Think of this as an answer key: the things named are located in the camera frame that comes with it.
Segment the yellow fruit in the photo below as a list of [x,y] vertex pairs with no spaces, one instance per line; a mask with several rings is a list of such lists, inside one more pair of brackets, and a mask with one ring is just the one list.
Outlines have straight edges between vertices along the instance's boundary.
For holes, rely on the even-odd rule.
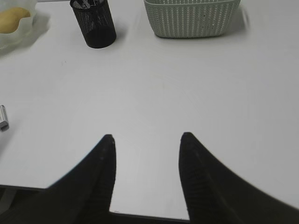
[[14,7],[0,13],[0,34],[10,34],[17,30],[22,18],[30,17],[24,8]]

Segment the white table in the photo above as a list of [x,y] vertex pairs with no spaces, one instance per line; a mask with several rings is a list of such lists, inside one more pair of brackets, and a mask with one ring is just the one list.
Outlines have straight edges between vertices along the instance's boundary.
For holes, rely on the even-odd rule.
[[299,208],[299,1],[243,0],[227,35],[194,40],[154,36],[142,0],[109,4],[108,48],[87,47],[69,2],[51,2],[37,4],[31,37],[0,53],[0,184],[46,188],[111,133],[110,210],[188,219],[178,151],[191,131]]

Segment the black mesh pen holder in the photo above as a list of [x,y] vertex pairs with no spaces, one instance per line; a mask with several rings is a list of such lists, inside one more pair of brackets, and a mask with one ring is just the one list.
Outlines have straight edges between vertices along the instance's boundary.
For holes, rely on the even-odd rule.
[[104,48],[116,39],[107,0],[71,0],[82,34],[91,48]]

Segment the metal object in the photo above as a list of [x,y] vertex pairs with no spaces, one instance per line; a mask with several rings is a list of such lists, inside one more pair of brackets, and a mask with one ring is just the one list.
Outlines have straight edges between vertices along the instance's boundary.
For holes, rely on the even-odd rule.
[[0,105],[0,129],[8,126],[8,119],[5,111],[5,107]]

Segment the green plastic basket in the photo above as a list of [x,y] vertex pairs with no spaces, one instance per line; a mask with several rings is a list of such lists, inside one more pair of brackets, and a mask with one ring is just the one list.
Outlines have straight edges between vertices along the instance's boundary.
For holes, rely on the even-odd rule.
[[144,4],[157,36],[194,38],[223,34],[240,0],[144,0]]

